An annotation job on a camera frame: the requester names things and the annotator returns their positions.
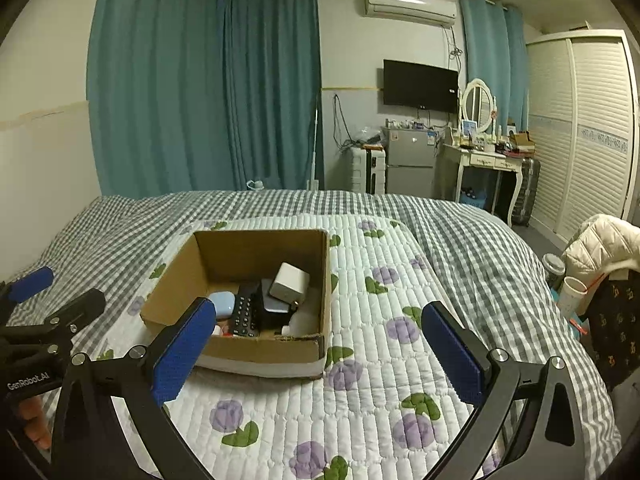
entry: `cup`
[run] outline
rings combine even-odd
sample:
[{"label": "cup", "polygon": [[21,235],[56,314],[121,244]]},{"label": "cup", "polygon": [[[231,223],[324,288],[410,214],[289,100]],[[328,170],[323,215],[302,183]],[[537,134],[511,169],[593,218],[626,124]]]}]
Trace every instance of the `cup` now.
[{"label": "cup", "polygon": [[560,278],[564,276],[565,266],[564,262],[555,254],[547,253],[542,256],[542,266],[545,267],[546,284],[551,288],[556,288],[560,281]]},{"label": "cup", "polygon": [[562,280],[560,298],[558,298],[558,308],[565,319],[571,319],[580,302],[587,295],[587,286],[578,278],[567,276]]}]

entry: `blue basket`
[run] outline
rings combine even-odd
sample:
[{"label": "blue basket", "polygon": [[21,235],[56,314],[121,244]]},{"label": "blue basket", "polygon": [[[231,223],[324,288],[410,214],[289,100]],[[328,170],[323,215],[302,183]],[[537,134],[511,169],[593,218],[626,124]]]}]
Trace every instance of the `blue basket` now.
[{"label": "blue basket", "polygon": [[469,198],[463,192],[460,192],[460,203],[469,204],[473,207],[477,207],[478,209],[484,209],[484,205],[486,204],[486,193],[482,191],[478,193],[477,198]]}]

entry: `white quilted mattress pad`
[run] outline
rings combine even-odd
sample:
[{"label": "white quilted mattress pad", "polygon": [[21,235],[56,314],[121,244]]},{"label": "white quilted mattress pad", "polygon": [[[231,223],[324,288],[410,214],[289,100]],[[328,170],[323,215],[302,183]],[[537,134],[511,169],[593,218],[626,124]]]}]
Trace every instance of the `white quilted mattress pad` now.
[{"label": "white quilted mattress pad", "polygon": [[[302,214],[191,224],[151,267],[92,358],[149,343],[138,315],[143,298],[194,231],[301,228],[331,236],[335,289],[324,376],[263,379],[196,367],[167,412],[217,479],[421,479],[473,408],[458,399],[420,330],[430,301],[452,309],[418,242],[397,221]],[[124,402],[114,403],[138,463],[160,476]],[[496,445],[478,477],[499,454]]]}]

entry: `vanity table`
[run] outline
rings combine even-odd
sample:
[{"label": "vanity table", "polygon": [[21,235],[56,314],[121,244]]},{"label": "vanity table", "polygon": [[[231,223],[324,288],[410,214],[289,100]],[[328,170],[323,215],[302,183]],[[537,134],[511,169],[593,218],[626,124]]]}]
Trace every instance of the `vanity table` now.
[{"label": "vanity table", "polygon": [[[516,199],[518,194],[520,193],[520,187],[522,186],[522,159],[515,158],[510,156],[505,156],[501,153],[486,153],[486,152],[477,152],[476,150],[469,150],[466,148],[460,148],[456,146],[451,146],[448,144],[444,144],[442,147],[442,152],[439,157],[442,158],[443,163],[445,165],[457,164],[457,180],[456,187],[454,190],[454,196],[452,197],[454,202],[460,201],[460,190],[462,188],[462,175],[465,171],[465,168],[475,167],[475,168],[487,168],[489,170],[498,171],[498,180],[495,187],[494,193],[494,202],[491,206],[491,213],[495,212],[495,202],[498,198],[498,193],[500,192],[500,183],[502,181],[502,172],[503,171],[513,171],[516,174],[516,187],[513,190],[513,196],[511,197],[511,203],[509,205],[509,211],[507,213],[507,224],[511,227],[511,215],[513,213],[513,208],[516,203]],[[446,168],[441,168],[438,170],[438,182],[440,186],[440,197],[447,197],[447,175],[450,172],[446,171]]]}]

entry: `floor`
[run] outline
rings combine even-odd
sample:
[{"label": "floor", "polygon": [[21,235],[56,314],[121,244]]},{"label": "floor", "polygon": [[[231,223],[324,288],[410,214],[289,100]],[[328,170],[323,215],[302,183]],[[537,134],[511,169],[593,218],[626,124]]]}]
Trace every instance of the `floor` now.
[{"label": "floor", "polygon": [[562,251],[558,249],[555,245],[553,245],[549,240],[547,240],[543,235],[541,235],[538,231],[536,231],[533,227],[528,227],[524,225],[514,225],[514,232],[522,238],[525,243],[533,249],[533,252],[536,253],[536,256],[542,259],[547,253],[556,254],[560,256]]}]

